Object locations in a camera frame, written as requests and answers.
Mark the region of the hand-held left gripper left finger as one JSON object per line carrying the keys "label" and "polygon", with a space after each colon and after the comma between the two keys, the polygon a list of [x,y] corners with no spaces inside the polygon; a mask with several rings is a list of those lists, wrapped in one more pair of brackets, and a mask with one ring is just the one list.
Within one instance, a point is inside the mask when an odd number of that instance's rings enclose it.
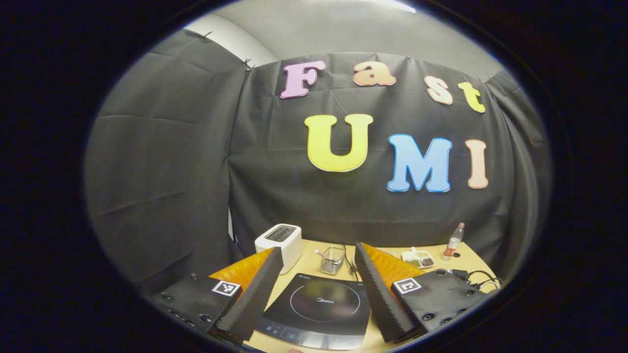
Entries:
{"label": "hand-held left gripper left finger", "polygon": [[152,302],[196,331],[243,342],[260,323],[282,268],[281,248],[269,248],[209,277],[182,279]]}

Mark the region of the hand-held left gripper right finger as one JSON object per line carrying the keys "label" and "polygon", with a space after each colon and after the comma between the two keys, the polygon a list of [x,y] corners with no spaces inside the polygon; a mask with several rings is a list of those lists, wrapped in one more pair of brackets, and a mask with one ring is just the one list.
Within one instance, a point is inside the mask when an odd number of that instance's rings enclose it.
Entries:
{"label": "hand-held left gripper right finger", "polygon": [[423,271],[366,243],[355,245],[354,260],[385,342],[439,330],[486,300],[452,270]]}

